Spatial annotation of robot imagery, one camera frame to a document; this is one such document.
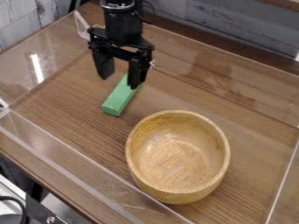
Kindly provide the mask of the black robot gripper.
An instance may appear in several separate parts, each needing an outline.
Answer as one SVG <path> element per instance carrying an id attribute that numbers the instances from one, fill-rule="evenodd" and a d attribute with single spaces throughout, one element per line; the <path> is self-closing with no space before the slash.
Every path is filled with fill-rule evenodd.
<path id="1" fill-rule="evenodd" d="M 137 5 L 102 5 L 102 28 L 89 27 L 88 48 L 98 77 L 114 72 L 114 59 L 128 62 L 127 85 L 136 89 L 145 81 L 155 46 L 143 38 L 143 22 Z"/>

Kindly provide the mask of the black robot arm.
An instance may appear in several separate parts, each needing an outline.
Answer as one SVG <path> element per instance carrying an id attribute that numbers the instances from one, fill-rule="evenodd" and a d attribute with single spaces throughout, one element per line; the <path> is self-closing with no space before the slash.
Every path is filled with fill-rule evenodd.
<path id="1" fill-rule="evenodd" d="M 128 62 L 127 85 L 136 89 L 145 81 L 155 46 L 143 37 L 143 0 L 100 0 L 104 27 L 88 28 L 88 48 L 98 77 L 114 72 L 114 59 Z"/>

